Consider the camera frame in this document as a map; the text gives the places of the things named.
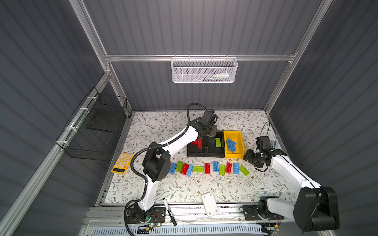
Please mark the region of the blue lego row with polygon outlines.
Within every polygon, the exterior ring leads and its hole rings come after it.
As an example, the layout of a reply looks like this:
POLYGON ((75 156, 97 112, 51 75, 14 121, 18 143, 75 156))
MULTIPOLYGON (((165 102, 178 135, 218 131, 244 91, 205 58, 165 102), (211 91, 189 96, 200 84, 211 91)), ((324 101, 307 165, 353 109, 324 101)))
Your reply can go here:
POLYGON ((192 172, 193 172, 193 169, 194 169, 194 166, 193 165, 189 165, 188 167, 188 170, 187 170, 187 176, 190 177, 192 172))
POLYGON ((233 174, 235 174, 235 175, 239 175, 239 173, 240 173, 240 166, 239 166, 239 164, 238 163, 233 163, 233 174))
POLYGON ((218 173, 220 171, 220 166, 218 161, 213 161, 213 171, 218 173))
POLYGON ((171 166, 170 166, 170 169, 169 169, 169 173, 170 174, 175 174, 176 172, 176 168, 177 168, 177 163, 171 163, 171 166))

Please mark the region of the blue lego brick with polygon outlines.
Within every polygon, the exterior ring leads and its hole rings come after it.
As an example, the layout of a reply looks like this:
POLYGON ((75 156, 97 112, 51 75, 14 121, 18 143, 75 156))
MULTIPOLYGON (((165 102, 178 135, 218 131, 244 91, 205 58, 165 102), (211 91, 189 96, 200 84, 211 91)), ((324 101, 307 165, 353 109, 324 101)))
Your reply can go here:
POLYGON ((236 150, 237 150, 237 148, 236 148, 235 146, 230 145, 230 144, 227 145, 227 149, 228 149, 230 152, 232 152, 232 153, 235 153, 236 150))
POLYGON ((227 147, 228 148, 232 148, 232 149, 235 149, 236 148, 236 142, 234 142, 233 140, 231 139, 227 139, 227 147))

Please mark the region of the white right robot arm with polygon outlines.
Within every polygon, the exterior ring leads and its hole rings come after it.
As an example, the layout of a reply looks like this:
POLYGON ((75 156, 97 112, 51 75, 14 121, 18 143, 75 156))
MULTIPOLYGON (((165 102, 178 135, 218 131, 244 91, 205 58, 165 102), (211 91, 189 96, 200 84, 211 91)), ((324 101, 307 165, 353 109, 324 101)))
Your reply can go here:
POLYGON ((277 196, 262 196, 253 209, 253 214, 262 220, 274 216, 295 221, 302 232, 333 231, 340 227, 336 192, 312 180, 301 171, 287 154, 275 149, 267 136, 256 138, 257 150, 248 149, 244 160, 263 172, 263 166, 273 168, 292 187, 296 201, 283 200, 277 196))

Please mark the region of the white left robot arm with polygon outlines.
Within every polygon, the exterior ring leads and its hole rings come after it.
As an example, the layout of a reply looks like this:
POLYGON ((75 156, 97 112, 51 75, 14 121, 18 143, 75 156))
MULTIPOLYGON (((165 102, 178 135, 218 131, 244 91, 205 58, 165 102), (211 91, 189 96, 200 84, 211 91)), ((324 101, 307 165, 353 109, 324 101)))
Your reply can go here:
POLYGON ((171 157, 198 138, 212 137, 217 132, 215 123, 218 116, 213 109, 207 109, 199 103, 190 103, 186 112, 188 122, 185 129, 164 142, 152 142, 147 148, 137 152, 131 159, 130 169, 144 180, 141 197, 137 200, 130 200, 124 209, 125 227, 131 236, 134 233, 127 222, 129 208, 133 207, 143 222, 149 221, 153 213, 158 185, 170 170, 171 157), (202 117, 190 120, 189 110, 194 105, 204 109, 204 113, 202 117))

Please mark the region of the light blue stapler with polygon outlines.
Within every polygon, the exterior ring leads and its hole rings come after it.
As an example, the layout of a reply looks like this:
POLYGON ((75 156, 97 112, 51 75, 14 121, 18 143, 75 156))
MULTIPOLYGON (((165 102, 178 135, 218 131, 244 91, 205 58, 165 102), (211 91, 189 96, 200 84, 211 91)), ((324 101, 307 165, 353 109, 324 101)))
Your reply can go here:
POLYGON ((271 145, 272 145, 273 149, 280 149, 281 148, 278 140, 272 140, 271 145))

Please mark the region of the black bin middle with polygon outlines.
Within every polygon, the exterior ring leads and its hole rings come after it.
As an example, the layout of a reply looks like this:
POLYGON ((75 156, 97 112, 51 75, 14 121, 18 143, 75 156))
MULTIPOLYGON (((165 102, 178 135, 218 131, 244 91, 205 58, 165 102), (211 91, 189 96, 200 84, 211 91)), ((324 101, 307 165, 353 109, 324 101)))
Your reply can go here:
POLYGON ((217 131, 215 137, 206 137, 206 157, 216 157, 224 158, 225 157, 225 141, 223 131, 217 131), (221 147, 217 148, 215 145, 215 138, 221 139, 221 147))

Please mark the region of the black bin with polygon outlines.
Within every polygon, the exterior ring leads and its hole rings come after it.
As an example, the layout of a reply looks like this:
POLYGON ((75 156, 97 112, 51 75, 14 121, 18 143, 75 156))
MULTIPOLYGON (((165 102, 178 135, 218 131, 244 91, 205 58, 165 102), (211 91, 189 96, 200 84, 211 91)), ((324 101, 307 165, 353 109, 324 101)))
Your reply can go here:
POLYGON ((189 143, 187 145, 187 156, 189 157, 205 157, 206 156, 206 148, 207 148, 206 141, 207 140, 205 137, 202 137, 201 139, 203 142, 203 148, 199 149, 198 145, 194 146, 192 145, 192 143, 189 143))
POLYGON ((206 157, 216 157, 224 158, 225 157, 225 141, 223 131, 217 131, 215 137, 206 137, 206 157), (221 147, 217 148, 215 145, 215 138, 221 139, 221 147))

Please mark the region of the black bin left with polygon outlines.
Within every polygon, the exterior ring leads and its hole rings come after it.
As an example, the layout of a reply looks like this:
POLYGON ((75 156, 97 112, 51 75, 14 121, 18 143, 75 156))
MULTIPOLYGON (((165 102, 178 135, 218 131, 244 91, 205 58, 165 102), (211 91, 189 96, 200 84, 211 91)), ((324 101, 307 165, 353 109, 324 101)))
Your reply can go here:
POLYGON ((202 137, 201 139, 203 142, 203 148, 199 149, 198 145, 194 146, 192 145, 192 143, 189 143, 187 145, 187 156, 189 157, 205 157, 206 156, 206 148, 207 148, 206 141, 207 140, 205 137, 202 137))

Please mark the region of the yellow plastic bin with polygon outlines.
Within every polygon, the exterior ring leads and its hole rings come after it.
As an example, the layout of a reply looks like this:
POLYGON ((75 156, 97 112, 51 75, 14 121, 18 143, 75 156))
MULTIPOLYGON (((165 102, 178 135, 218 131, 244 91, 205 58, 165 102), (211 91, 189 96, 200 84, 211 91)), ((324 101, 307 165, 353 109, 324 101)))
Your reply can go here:
POLYGON ((245 154, 245 146, 243 142, 242 133, 239 131, 223 131, 225 141, 225 158, 237 158, 242 159, 245 154), (231 139, 236 142, 236 152, 232 153, 227 149, 227 139, 231 139))

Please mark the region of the green lego row right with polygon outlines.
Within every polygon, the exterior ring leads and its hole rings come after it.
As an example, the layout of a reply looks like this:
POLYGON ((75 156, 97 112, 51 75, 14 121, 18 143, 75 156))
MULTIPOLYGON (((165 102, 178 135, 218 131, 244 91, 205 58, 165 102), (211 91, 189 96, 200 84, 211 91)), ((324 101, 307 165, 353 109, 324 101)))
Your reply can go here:
POLYGON ((220 164, 220 166, 219 166, 219 174, 220 174, 221 176, 224 176, 224 175, 225 175, 225 170, 226 170, 226 166, 220 164))

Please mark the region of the red lego row middle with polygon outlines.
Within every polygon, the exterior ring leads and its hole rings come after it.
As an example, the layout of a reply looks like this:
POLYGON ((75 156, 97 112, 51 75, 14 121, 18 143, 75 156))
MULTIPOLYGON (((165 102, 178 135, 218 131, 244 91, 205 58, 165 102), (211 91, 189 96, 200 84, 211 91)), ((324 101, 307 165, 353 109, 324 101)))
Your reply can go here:
POLYGON ((209 175, 211 173, 210 163, 204 164, 204 174, 209 175))

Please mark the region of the green lego flat row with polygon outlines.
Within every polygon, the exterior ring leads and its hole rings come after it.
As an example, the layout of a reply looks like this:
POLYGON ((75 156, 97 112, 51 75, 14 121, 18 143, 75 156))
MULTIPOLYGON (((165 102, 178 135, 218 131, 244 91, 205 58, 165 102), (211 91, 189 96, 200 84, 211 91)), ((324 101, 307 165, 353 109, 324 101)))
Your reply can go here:
POLYGON ((193 167, 194 172, 204 173, 204 170, 205 170, 205 168, 203 166, 194 166, 193 167))

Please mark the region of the white tube in basket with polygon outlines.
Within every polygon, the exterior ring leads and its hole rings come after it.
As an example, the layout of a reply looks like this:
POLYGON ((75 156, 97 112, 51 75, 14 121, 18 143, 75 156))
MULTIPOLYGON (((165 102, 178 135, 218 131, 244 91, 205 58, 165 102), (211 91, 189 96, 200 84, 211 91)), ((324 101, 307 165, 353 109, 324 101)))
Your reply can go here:
POLYGON ((218 79, 231 80, 234 77, 234 73, 219 73, 214 74, 213 77, 218 79))

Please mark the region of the black marker pen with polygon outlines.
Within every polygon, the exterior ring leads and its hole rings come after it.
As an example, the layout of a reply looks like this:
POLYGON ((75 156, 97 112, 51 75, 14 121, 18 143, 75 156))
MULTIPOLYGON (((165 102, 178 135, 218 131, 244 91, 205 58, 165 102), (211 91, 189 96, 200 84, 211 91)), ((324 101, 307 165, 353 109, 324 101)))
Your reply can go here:
POLYGON ((173 213, 172 213, 172 211, 171 211, 171 208, 170 208, 170 206, 169 206, 169 204, 168 204, 166 198, 163 198, 162 201, 163 201, 164 206, 165 206, 165 208, 166 208, 166 211, 168 212, 168 215, 169 215, 169 217, 170 217, 170 219, 171 219, 171 221, 172 221, 173 226, 176 227, 176 226, 177 226, 176 219, 175 219, 175 217, 174 217, 174 215, 173 215, 173 213))

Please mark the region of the aluminium rail base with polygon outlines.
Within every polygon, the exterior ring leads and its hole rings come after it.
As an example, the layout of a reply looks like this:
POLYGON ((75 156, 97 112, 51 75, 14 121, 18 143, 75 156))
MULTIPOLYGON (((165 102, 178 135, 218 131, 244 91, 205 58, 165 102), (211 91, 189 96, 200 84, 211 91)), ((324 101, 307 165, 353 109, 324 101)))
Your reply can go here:
MULTIPOLYGON (((301 236, 294 221, 274 216, 262 220, 251 215, 254 204, 218 204, 219 214, 208 216, 203 204, 171 204, 177 226, 170 217, 156 226, 151 236, 301 236)), ((126 236, 124 206, 91 207, 85 217, 81 236, 126 236)))

